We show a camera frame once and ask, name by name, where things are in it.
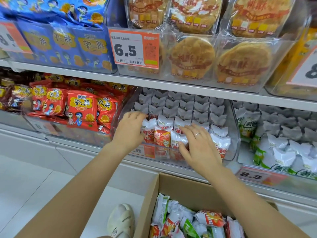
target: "round cookie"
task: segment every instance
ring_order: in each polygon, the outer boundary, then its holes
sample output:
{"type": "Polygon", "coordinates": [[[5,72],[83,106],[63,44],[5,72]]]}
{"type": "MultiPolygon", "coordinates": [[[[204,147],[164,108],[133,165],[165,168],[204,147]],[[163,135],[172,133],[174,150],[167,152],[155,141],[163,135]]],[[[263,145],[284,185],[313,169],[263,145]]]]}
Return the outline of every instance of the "round cookie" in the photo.
{"type": "Polygon", "coordinates": [[[168,0],[129,0],[130,19],[141,29],[155,29],[163,24],[168,0]]]}
{"type": "Polygon", "coordinates": [[[184,33],[207,34],[217,25],[222,0],[173,0],[171,21],[184,33]]]}
{"type": "Polygon", "coordinates": [[[217,81],[225,84],[253,86],[269,69],[271,61],[271,49],[266,43],[240,43],[217,59],[215,67],[217,81]]]}
{"type": "Polygon", "coordinates": [[[236,0],[230,28],[238,37],[272,36],[283,26],[292,8],[292,0],[236,0]]]}
{"type": "Polygon", "coordinates": [[[214,59],[215,50],[206,39],[184,37],[170,51],[171,75],[201,79],[211,68],[214,59]]]}

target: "tile floor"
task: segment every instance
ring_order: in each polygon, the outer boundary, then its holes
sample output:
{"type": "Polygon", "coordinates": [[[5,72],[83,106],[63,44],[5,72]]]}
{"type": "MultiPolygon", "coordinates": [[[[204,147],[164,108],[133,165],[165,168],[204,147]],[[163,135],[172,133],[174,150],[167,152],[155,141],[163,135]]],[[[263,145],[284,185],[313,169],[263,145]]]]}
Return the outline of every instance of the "tile floor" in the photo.
{"type": "MultiPolygon", "coordinates": [[[[0,156],[0,238],[13,238],[72,177],[0,156]]],[[[106,187],[81,237],[107,235],[108,217],[120,203],[132,206],[136,223],[143,199],[140,195],[106,187]]]]}

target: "grout line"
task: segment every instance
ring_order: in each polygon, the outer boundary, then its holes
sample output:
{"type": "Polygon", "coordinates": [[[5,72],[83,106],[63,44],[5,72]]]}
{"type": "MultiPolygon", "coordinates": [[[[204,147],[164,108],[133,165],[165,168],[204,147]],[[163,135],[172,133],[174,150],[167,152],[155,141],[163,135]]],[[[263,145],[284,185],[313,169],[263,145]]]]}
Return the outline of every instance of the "grout line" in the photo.
{"type": "MultiPolygon", "coordinates": [[[[38,188],[44,183],[44,181],[51,175],[53,170],[49,173],[49,175],[43,180],[43,182],[38,186],[38,188]]],[[[28,198],[26,202],[29,201],[29,199],[34,195],[34,193],[38,190],[38,188],[33,192],[33,194],[28,198]]],[[[0,233],[4,230],[4,228],[10,223],[10,221],[17,215],[17,213],[22,209],[22,207],[26,204],[26,202],[21,206],[21,208],[14,214],[14,216],[9,220],[9,222],[3,227],[3,229],[0,231],[0,233]]]]}

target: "person's left hand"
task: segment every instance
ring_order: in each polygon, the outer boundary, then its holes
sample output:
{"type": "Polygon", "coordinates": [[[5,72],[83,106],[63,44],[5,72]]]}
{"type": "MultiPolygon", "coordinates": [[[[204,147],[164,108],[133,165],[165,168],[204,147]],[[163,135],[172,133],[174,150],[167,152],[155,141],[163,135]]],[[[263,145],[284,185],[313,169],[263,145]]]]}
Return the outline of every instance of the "person's left hand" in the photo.
{"type": "Polygon", "coordinates": [[[147,114],[141,112],[127,112],[124,114],[111,142],[116,149],[128,155],[142,143],[145,134],[141,134],[141,125],[146,117],[147,114]]]}

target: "upper shelf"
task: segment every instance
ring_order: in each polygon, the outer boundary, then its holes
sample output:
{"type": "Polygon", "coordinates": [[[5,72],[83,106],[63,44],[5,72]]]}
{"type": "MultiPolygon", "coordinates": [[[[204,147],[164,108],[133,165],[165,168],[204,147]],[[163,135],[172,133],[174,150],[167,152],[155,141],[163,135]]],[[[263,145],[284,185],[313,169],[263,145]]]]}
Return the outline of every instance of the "upper shelf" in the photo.
{"type": "Polygon", "coordinates": [[[58,75],[102,80],[102,81],[116,82],[116,83],[135,85],[135,86],[141,86],[141,87],[147,87],[147,88],[157,88],[157,89],[169,90],[174,92],[184,92],[184,93],[191,93],[191,94],[197,94],[197,95],[212,96],[216,98],[225,98],[225,99],[232,99],[232,100],[239,100],[239,101],[246,101],[246,102],[253,102],[253,103],[259,103],[259,104],[274,105],[274,106],[285,107],[285,108],[295,108],[295,109],[302,109],[302,110],[317,112],[317,102],[272,96],[268,94],[265,89],[261,90],[260,93],[255,94],[255,93],[232,91],[232,90],[226,90],[226,89],[220,89],[220,88],[209,88],[209,87],[204,87],[199,85],[183,84],[178,82],[144,79],[144,78],[131,77],[131,76],[120,76],[118,72],[115,74],[92,73],[87,71],[50,67],[50,66],[43,66],[38,64],[14,62],[8,59],[0,60],[0,66],[10,67],[15,70],[25,69],[25,70],[31,70],[36,72],[53,73],[58,75]]]}

